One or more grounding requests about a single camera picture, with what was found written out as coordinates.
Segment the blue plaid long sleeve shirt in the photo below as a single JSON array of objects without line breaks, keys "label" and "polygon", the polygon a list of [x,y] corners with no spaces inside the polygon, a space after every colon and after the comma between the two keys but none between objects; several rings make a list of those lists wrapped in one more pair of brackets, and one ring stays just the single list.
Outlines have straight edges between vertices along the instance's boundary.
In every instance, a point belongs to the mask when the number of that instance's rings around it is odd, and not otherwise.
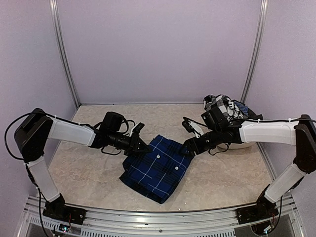
[{"label": "blue plaid long sleeve shirt", "polygon": [[192,155],[178,154],[182,144],[157,135],[151,153],[128,156],[120,180],[137,193],[163,204],[169,199],[190,166]]}]

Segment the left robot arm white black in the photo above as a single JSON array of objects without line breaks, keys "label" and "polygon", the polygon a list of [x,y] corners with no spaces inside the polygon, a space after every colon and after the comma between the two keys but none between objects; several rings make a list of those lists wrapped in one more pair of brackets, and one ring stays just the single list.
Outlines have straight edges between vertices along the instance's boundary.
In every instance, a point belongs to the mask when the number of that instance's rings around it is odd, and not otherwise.
[{"label": "left robot arm white black", "polygon": [[93,149],[112,146],[126,156],[151,152],[150,146],[139,135],[144,124],[140,122],[132,129],[121,132],[121,125],[128,124],[128,121],[116,112],[107,112],[95,126],[61,119],[40,108],[24,117],[25,120],[14,133],[14,139],[30,180],[45,199],[43,215],[52,219],[80,222],[83,221],[85,210],[67,206],[58,191],[44,160],[44,148],[48,140],[80,144]]}]

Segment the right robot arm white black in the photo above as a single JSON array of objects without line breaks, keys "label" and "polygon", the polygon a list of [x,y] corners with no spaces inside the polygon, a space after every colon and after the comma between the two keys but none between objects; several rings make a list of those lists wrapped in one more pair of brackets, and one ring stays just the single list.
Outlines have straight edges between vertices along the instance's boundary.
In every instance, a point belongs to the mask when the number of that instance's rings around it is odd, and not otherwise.
[{"label": "right robot arm white black", "polygon": [[271,168],[277,163],[273,155],[283,158],[283,170],[255,203],[236,210],[241,224],[280,215],[277,202],[316,170],[316,121],[307,114],[275,120],[227,118],[220,109],[212,108],[201,117],[203,123],[187,117],[182,121],[187,132],[194,134],[183,144],[189,154],[199,155],[220,144],[256,143]]}]

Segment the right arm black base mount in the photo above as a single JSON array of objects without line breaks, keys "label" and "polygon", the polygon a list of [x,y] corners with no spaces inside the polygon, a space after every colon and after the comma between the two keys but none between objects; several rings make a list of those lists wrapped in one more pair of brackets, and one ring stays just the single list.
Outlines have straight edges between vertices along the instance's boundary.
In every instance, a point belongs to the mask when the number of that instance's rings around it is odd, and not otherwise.
[{"label": "right arm black base mount", "polygon": [[272,205],[272,207],[266,207],[265,205],[252,205],[248,207],[238,208],[236,210],[238,223],[246,224],[278,216],[278,209]]}]

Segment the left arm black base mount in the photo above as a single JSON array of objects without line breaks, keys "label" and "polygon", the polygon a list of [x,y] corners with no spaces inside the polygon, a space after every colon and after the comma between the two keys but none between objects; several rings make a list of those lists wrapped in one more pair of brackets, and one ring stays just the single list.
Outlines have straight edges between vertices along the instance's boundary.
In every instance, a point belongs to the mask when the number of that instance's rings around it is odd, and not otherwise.
[{"label": "left arm black base mount", "polygon": [[54,220],[67,222],[70,224],[83,225],[86,215],[86,210],[82,208],[63,206],[61,209],[53,210],[50,207],[45,207],[43,216],[49,217]]}]

